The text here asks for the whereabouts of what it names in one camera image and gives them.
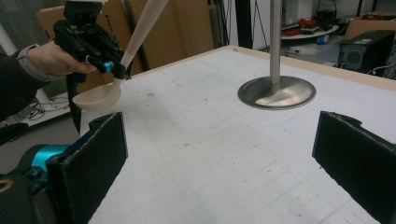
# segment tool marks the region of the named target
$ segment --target dark sleeve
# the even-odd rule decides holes
[[[26,74],[16,60],[18,54],[0,54],[0,120],[22,111],[35,98],[37,90],[48,84]]]

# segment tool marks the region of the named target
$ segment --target hand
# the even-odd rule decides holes
[[[27,56],[38,70],[47,75],[64,76],[73,72],[86,74],[96,70],[92,64],[77,61],[53,41],[29,49]]]

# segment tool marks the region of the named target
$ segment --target background table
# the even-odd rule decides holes
[[[269,76],[268,54],[209,51],[125,81],[119,102],[129,159],[91,223],[376,223],[312,158],[321,110],[396,142],[396,81],[282,58],[281,75],[317,88],[290,110],[243,104]]]

